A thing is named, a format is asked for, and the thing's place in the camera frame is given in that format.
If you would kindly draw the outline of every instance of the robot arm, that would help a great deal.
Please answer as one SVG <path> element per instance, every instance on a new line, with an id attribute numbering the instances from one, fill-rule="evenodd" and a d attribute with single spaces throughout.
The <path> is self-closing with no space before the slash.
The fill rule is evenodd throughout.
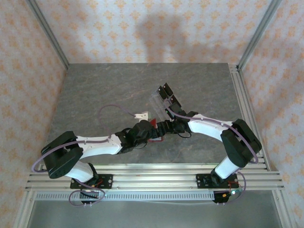
<path id="1" fill-rule="evenodd" d="M 159 94 L 163 101 L 168 98 L 172 100 L 170 96 L 172 97 L 173 93 L 166 94 L 165 97 L 164 94 Z M 94 185 L 98 180 L 98 174 L 92 164 L 81 162 L 82 158 L 100 154 L 126 153 L 142 143 L 147 143 L 149 139 L 156 139 L 165 134 L 189 132 L 205 134 L 223 142 L 227 157 L 212 170 L 211 179 L 206 180 L 211 181 L 213 185 L 219 185 L 236 170 L 245 167 L 254 157 L 244 141 L 235 134 L 235 130 L 248 142 L 254 153 L 262 149 L 261 143 L 245 121 L 238 119 L 234 122 L 226 122 L 206 118 L 196 112 L 186 113 L 176 98 L 173 101 L 166 108 L 171 120 L 159 122 L 156 127 L 147 120 L 141 120 L 133 128 L 123 129 L 111 136 L 87 138 L 75 136 L 71 131 L 63 133 L 41 151 L 45 154 L 67 142 L 72 143 L 44 158 L 49 177 L 54 179 L 68 176 L 88 185 Z"/>

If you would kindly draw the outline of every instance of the purple cable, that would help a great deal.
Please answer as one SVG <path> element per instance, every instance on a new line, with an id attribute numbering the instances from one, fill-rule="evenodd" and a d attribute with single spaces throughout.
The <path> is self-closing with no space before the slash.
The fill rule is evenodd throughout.
<path id="1" fill-rule="evenodd" d="M 101 111 L 102 111 L 104 108 L 109 107 L 109 106 L 118 107 L 118 108 L 120 108 L 121 110 L 123 110 L 125 113 L 128 113 L 129 115 L 135 117 L 134 114 L 132 114 L 131 112 L 129 112 L 127 109 L 125 109 L 125 108 L 122 107 L 122 106 L 119 106 L 119 105 L 116 105 L 116 104 L 107 104 L 107 105 L 101 107 L 101 108 L 99 109 L 99 111 L 98 111 L 98 119 L 99 119 L 99 123 L 100 123 L 101 126 L 102 126 L 102 122 L 101 122 L 101 119 L 100 119 L 100 113 L 101 113 Z M 46 170 L 36 170 L 36 169 L 35 169 L 35 166 L 38 165 L 38 163 L 41 162 L 45 157 L 49 156 L 51 153 L 55 152 L 56 150 L 59 150 L 59 149 L 64 148 L 64 147 L 66 147 L 66 146 L 70 146 L 70 145 L 77 144 L 77 143 L 105 143 L 105 142 L 109 141 L 110 138 L 111 138 L 111 132 L 109 131 L 109 128 L 108 128 L 108 127 L 104 126 L 104 128 L 106 128 L 106 129 L 108 130 L 108 132 L 109 132 L 109 137 L 108 137 L 107 139 L 101 140 L 101 141 L 74 141 L 74 142 L 68 142 L 68 143 L 65 143 L 65 144 L 63 144 L 63 145 L 57 146 L 57 147 L 55 147 L 55 148 L 49 150 L 49 151 L 46 152 L 45 154 L 43 154 L 39 159 L 37 159 L 37 161 L 34 162 L 34 164 L 33 164 L 32 167 L 31 167 L 32 172 L 46 172 Z"/>
<path id="2" fill-rule="evenodd" d="M 238 171 L 237 173 L 239 173 L 239 174 L 243 177 L 243 181 L 244 181 L 243 190 L 241 191 L 239 197 L 237 197 L 236 199 L 232 200 L 231 202 L 222 203 L 223 205 L 226 205 L 226 204 L 228 204 L 228 203 L 230 204 L 230 203 L 232 203 L 232 202 L 235 202 L 236 200 L 238 200 L 238 199 L 239 199 L 242 195 L 244 195 L 244 193 L 245 193 L 246 185 L 247 185 L 245 176 L 244 176 L 244 174 L 242 174 L 240 171 Z M 227 193 L 227 191 L 216 191 L 215 193 Z"/>
<path id="3" fill-rule="evenodd" d="M 68 142 L 68 143 L 62 144 L 60 146 L 57 146 L 57 147 L 49 150 L 48 152 L 43 154 L 40 158 L 38 158 L 37 161 L 35 161 L 34 164 L 32 165 L 31 170 L 32 170 L 32 172 L 46 172 L 47 170 L 36 170 L 35 166 L 38 165 L 39 162 L 41 162 L 45 157 L 49 156 L 51 153 L 53 153 L 61 148 L 64 148 L 66 146 L 74 145 L 77 143 L 105 143 L 105 142 L 109 141 L 109 139 L 110 139 L 110 137 L 105 140 L 101 140 L 101 141 L 84 141 L 84 140 L 82 140 L 82 141 L 73 141 L 73 142 Z"/>
<path id="4" fill-rule="evenodd" d="M 122 106 L 119 106 L 119 105 L 116 105 L 116 104 L 107 104 L 107 105 L 102 106 L 102 107 L 99 109 L 99 111 L 98 111 L 98 115 L 97 115 L 97 116 L 98 116 L 99 124 L 100 124 L 101 126 L 103 126 L 102 121 L 101 121 L 101 111 L 102 111 L 104 108 L 110 107 L 110 106 L 120 108 L 120 109 L 123 110 L 125 113 L 128 113 L 129 115 L 135 117 L 135 115 L 134 115 L 133 113 L 129 112 L 127 109 L 125 109 L 125 108 L 122 107 Z M 108 133 L 109 133 L 109 135 L 110 135 L 110 136 L 109 136 L 109 139 L 110 139 L 110 138 L 111 138 L 110 129 L 109 129 L 107 126 L 103 126 L 103 127 L 108 131 Z"/>
<path id="5" fill-rule="evenodd" d="M 252 164 L 258 164 L 258 157 L 257 157 L 257 154 L 254 152 L 254 150 L 252 149 L 252 147 L 249 145 L 249 143 L 247 142 L 247 140 L 236 130 L 234 129 L 233 127 L 225 124 L 225 123 L 221 123 L 220 121 L 217 121 L 217 120 L 213 120 L 213 119 L 209 119 L 209 118 L 198 118 L 198 117 L 187 117 L 187 116 L 183 116 L 183 115 L 179 115 L 175 112 L 173 112 L 169 107 L 167 107 L 167 110 L 177 116 L 177 117 L 180 117 L 180 118 L 184 118 L 184 119 L 189 119 L 189 120 L 200 120 L 200 121 L 207 121 L 207 122 L 211 122 L 211 123 L 215 123 L 215 124 L 218 124 L 220 126 L 224 126 L 224 127 L 227 127 L 229 129 L 231 129 L 244 143 L 245 145 L 248 147 L 248 149 L 250 150 L 250 152 L 252 153 L 253 157 L 255 158 L 255 161 L 251 161 L 249 163 L 252 163 Z"/>
<path id="6" fill-rule="evenodd" d="M 102 189 L 98 189 L 98 188 L 92 187 L 92 186 L 90 186 L 90 185 L 84 184 L 83 182 L 81 182 L 81 181 L 79 181 L 79 180 L 77 180 L 77 179 L 75 179 L 75 180 L 76 180 L 79 184 L 81 184 L 82 186 L 84 186 L 84 187 L 87 187 L 87 188 L 89 188 L 89 189 L 93 189 L 93 190 L 96 190 L 96 191 L 101 191 L 101 192 L 103 193 L 103 196 L 102 196 L 102 197 L 100 197 L 98 200 L 94 201 L 93 203 L 90 203 L 91 206 L 92 206 L 93 204 L 97 204 L 97 203 L 101 202 L 101 200 L 105 197 L 105 191 L 103 191 Z M 83 205 L 83 204 L 77 205 L 77 204 L 72 203 L 71 197 L 72 197 L 72 195 L 73 195 L 74 193 L 76 193 L 76 192 L 88 193 L 88 191 L 83 191 L 83 190 L 75 190 L 75 191 L 71 192 L 71 194 L 70 194 L 69 197 L 68 197 L 69 203 L 70 203 L 72 206 L 74 206 L 74 207 L 78 207 L 78 208 L 79 208 L 79 207 L 85 207 L 86 205 Z"/>

